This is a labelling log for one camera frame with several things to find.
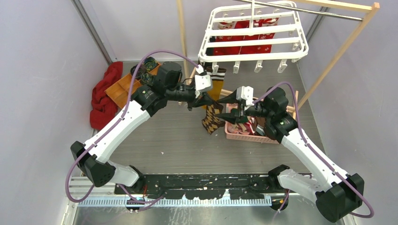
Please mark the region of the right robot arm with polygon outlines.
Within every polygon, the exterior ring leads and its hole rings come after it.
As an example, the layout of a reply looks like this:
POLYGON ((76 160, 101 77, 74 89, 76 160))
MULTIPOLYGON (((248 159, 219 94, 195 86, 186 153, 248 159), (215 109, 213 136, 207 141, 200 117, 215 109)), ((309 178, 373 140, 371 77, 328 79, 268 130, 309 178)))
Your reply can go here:
POLYGON ((333 163, 305 134, 287 112, 286 93, 279 87, 269 88, 262 99, 253 98, 252 87, 239 87, 218 103, 236 104, 230 112, 217 117, 229 123, 239 123, 250 117, 264 118, 267 137, 289 149, 314 179, 301 175, 286 165, 268 172, 268 187, 273 192, 289 189, 312 201, 325 219, 336 222, 363 204, 364 180, 355 173, 350 175, 333 163))

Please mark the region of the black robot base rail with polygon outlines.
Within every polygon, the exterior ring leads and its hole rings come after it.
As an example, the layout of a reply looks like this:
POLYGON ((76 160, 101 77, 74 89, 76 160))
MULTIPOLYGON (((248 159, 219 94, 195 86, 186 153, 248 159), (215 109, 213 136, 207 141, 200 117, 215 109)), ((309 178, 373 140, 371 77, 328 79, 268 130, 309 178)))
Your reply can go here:
POLYGON ((286 195, 286 190, 271 184, 267 174, 145 174, 138 187, 126 187, 131 195, 151 199, 193 200, 221 199, 227 194, 232 200, 262 199, 265 194, 286 195))

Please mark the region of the brown yellow argyle sock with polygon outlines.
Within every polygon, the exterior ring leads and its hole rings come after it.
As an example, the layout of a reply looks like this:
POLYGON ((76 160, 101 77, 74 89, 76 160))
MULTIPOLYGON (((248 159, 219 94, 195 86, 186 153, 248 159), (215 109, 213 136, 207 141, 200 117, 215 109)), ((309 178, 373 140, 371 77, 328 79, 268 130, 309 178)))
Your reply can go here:
POLYGON ((211 135, 219 128, 225 126, 225 121, 216 116, 217 114, 222 113, 222 111, 223 106, 217 102, 213 102, 212 105, 206 105, 206 115, 201 122, 208 134, 211 135))

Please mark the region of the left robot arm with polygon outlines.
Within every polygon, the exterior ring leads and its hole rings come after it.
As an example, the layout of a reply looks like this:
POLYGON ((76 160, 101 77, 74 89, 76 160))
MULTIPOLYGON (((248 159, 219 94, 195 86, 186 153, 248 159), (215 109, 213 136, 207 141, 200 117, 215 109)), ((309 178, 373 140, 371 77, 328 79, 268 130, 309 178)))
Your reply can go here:
POLYGON ((189 110, 212 104, 207 93, 213 87, 211 76, 202 66, 196 70, 198 74, 189 85, 181 81, 181 66, 174 62, 160 65, 156 75, 141 75, 144 84, 136 89, 124 108, 95 137, 71 145, 77 167, 95 187, 113 182, 126 186, 133 194, 143 190, 139 171, 133 166, 111 162, 110 157, 126 137, 166 107, 168 101, 186 102, 189 110))

